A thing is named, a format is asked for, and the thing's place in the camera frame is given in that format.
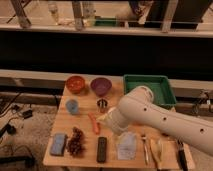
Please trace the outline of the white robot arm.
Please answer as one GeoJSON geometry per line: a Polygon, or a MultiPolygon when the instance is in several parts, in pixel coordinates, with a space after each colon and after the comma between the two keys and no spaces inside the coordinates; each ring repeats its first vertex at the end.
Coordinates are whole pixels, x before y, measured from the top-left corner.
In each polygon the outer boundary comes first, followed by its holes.
{"type": "Polygon", "coordinates": [[[132,122],[144,124],[213,156],[213,122],[167,110],[153,101],[151,89],[138,86],[97,121],[118,136],[126,132],[132,122]]]}

